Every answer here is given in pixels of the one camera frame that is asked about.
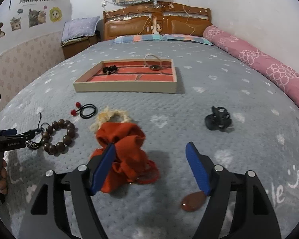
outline red jewelry tray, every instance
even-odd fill
[[[172,59],[146,59],[148,65],[162,65],[158,71],[145,65],[144,59],[101,61],[79,77],[73,86],[76,92],[160,92],[176,93],[177,77]],[[116,73],[103,73],[104,67],[116,65]]]

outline blue gripper pad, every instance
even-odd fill
[[[186,149],[185,149],[186,158],[190,165],[190,168],[192,169],[192,172],[194,174],[199,189],[208,196],[211,191],[209,185],[209,175],[198,158],[197,154],[199,153],[196,152],[197,150],[193,146],[194,144],[191,142],[186,145]]]
[[[96,192],[101,190],[105,178],[107,177],[107,174],[110,171],[112,163],[115,160],[115,155],[116,155],[116,150],[114,144],[111,144],[109,147],[107,147],[104,150],[102,154],[103,158],[99,163],[97,169],[93,173],[93,182],[90,188],[90,191],[93,195],[95,195]]]

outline orange cloth pouch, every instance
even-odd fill
[[[103,193],[110,193],[121,185],[138,179],[140,184],[146,184],[159,178],[155,163],[149,160],[140,148],[145,140],[145,134],[138,125],[106,122],[97,131],[96,139],[103,148],[96,149],[91,158],[101,155],[109,143],[113,143],[116,149],[116,159],[101,189]],[[154,173],[154,177],[148,178],[149,173]]]

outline pink floral pillowcase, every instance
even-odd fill
[[[294,69],[215,26],[207,27],[203,37],[267,77],[299,107],[299,73]]]

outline screw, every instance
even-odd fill
[[[248,171],[247,174],[248,174],[249,177],[255,177],[256,176],[254,171]]]
[[[53,175],[53,171],[52,170],[48,170],[45,172],[46,177],[50,177]]]
[[[82,164],[80,165],[77,169],[80,171],[80,172],[83,172],[87,169],[88,167],[85,165],[85,164]]]
[[[224,167],[222,167],[221,165],[215,165],[214,166],[214,169],[217,171],[217,172],[221,172],[222,170],[224,170]]]

